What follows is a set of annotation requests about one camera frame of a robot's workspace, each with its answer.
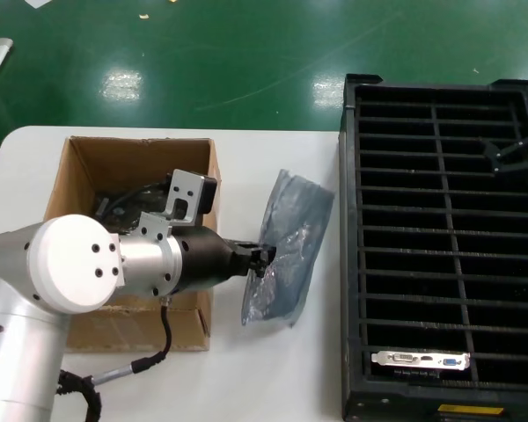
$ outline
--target black plastic tray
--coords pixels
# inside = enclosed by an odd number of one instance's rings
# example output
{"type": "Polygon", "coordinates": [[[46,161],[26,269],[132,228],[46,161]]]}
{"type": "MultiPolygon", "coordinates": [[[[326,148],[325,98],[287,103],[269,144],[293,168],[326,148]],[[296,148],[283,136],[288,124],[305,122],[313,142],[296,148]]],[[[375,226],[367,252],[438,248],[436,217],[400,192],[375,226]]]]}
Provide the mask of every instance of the black plastic tray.
{"type": "Polygon", "coordinates": [[[527,136],[528,81],[404,86],[347,76],[346,420],[528,422],[528,177],[498,177],[484,155],[489,143],[527,136]],[[472,365],[436,377],[371,363],[380,350],[469,352],[472,365]],[[446,413],[443,404],[504,410],[446,413]]]}

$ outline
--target open cardboard box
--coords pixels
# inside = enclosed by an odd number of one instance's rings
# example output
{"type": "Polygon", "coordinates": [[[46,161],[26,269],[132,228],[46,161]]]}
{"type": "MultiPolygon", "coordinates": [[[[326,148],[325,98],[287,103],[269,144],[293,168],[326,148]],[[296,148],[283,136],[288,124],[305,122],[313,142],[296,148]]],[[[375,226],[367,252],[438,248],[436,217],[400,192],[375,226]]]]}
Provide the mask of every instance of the open cardboard box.
{"type": "MultiPolygon", "coordinates": [[[[209,139],[69,138],[62,151],[46,220],[93,215],[97,193],[121,192],[159,182],[174,169],[195,171],[221,183],[215,145],[209,139]]],[[[219,188],[203,225],[216,230],[219,188]]],[[[212,292],[175,295],[168,312],[172,349],[207,350],[212,292]]],[[[160,350],[165,333],[156,298],[118,296],[101,309],[72,317],[70,352],[160,350]]]]}

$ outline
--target green epoxy floor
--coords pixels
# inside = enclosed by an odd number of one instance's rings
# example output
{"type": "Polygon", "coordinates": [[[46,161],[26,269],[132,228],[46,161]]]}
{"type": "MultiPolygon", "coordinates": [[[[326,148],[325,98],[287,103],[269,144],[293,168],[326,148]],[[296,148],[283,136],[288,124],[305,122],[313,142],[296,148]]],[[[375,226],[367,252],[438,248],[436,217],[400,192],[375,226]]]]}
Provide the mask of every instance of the green epoxy floor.
{"type": "Polygon", "coordinates": [[[0,37],[0,143],[27,125],[337,130],[349,72],[528,78],[528,0],[0,0],[0,37]]]}

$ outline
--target metal bracket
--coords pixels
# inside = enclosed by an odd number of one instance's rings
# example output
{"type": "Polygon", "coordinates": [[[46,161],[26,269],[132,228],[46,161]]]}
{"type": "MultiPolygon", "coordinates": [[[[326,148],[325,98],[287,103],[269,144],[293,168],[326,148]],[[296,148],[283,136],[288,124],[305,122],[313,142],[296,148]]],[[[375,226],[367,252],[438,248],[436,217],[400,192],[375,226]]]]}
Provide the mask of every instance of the metal bracket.
{"type": "Polygon", "coordinates": [[[485,144],[483,154],[491,162],[495,174],[528,173],[528,136],[503,149],[491,142],[485,144]]]}
{"type": "MultiPolygon", "coordinates": [[[[110,251],[117,253],[117,256],[121,256],[120,251],[120,235],[117,233],[110,233],[109,236],[112,237],[112,245],[110,245],[110,251]]],[[[115,287],[124,287],[125,286],[125,278],[123,277],[123,265],[121,264],[121,259],[119,259],[119,265],[117,265],[117,281],[115,282],[115,287]]]]}
{"type": "Polygon", "coordinates": [[[371,361],[389,367],[422,367],[463,371],[469,368],[469,357],[469,353],[410,353],[384,350],[372,353],[371,361]]]}
{"type": "Polygon", "coordinates": [[[133,232],[132,236],[143,236],[153,242],[159,242],[168,236],[170,227],[168,221],[158,215],[142,212],[139,218],[139,225],[133,232]]]}
{"type": "Polygon", "coordinates": [[[168,193],[168,201],[163,216],[171,226],[194,226],[202,199],[205,177],[183,170],[175,170],[168,193]],[[186,214],[180,218],[180,211],[186,214]]]}

